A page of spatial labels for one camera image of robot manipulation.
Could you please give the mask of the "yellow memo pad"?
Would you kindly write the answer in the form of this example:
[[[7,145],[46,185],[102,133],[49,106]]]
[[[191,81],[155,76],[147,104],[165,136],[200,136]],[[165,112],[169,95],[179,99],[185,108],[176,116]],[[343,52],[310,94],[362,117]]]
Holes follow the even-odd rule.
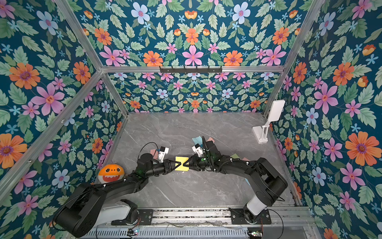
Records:
[[[185,161],[187,161],[188,159],[189,159],[188,157],[183,157],[183,156],[176,156],[176,157],[175,157],[175,160],[181,162],[182,165],[183,165],[183,163],[184,163]]]

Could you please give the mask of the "torn blue memo page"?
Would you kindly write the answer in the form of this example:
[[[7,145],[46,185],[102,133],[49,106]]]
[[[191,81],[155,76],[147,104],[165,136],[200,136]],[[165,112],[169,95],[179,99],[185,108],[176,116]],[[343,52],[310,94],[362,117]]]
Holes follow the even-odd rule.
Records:
[[[194,142],[194,145],[198,144],[200,147],[203,146],[203,138],[201,136],[193,137],[192,140]]]

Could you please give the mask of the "torn pink memo page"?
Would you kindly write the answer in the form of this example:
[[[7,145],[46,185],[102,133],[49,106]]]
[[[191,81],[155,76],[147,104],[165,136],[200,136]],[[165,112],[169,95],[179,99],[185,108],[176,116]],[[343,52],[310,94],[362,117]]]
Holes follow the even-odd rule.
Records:
[[[209,137],[207,141],[212,141],[213,143],[215,143],[215,140],[212,137]]]

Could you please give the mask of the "green memo pad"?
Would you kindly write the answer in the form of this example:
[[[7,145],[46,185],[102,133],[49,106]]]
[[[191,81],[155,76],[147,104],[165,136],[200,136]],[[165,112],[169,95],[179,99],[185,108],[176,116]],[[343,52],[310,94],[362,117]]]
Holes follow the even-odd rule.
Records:
[[[230,156],[232,159],[240,159],[240,157],[237,154],[233,154]]]

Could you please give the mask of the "pink memo pad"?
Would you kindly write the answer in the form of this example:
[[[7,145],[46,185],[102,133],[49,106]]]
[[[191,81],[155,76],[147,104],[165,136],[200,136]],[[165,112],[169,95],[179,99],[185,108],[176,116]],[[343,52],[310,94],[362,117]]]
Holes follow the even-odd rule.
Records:
[[[151,149],[150,154],[153,156],[153,159],[158,159],[158,151],[156,149]]]

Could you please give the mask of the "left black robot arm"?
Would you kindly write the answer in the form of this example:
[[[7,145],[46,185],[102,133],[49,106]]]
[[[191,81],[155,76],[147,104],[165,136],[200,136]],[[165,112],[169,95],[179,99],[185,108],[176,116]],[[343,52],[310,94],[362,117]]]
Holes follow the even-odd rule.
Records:
[[[136,169],[122,179],[104,184],[81,184],[56,212],[52,222],[80,238],[95,226],[108,199],[136,193],[147,185],[151,176],[166,175],[181,165],[181,162],[170,159],[155,163],[153,155],[145,153],[137,160]]]

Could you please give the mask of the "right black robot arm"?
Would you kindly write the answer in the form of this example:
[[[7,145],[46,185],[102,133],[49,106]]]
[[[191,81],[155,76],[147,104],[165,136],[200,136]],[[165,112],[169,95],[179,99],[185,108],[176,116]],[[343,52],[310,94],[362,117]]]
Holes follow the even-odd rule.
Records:
[[[195,171],[209,168],[214,173],[233,174],[247,179],[254,191],[254,196],[243,207],[247,222],[255,223],[265,209],[278,200],[284,200],[282,194],[287,189],[287,181],[265,158],[247,161],[223,155],[213,141],[194,145],[193,152],[195,154],[183,166]]]

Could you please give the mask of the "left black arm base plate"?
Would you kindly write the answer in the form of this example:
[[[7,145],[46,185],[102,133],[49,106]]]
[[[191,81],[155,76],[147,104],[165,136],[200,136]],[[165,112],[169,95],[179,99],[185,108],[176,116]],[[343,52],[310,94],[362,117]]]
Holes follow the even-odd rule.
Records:
[[[113,226],[148,226],[151,225],[153,220],[152,209],[137,209],[132,213],[129,213],[128,216],[123,220],[114,220],[111,222]]]

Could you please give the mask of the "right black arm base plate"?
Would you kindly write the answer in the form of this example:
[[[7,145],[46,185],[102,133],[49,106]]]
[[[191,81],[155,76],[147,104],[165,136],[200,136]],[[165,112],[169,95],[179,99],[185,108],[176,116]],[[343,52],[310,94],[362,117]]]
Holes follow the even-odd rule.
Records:
[[[228,209],[231,213],[231,223],[233,225],[270,225],[272,223],[267,209],[264,209],[258,215],[252,214],[248,209]]]

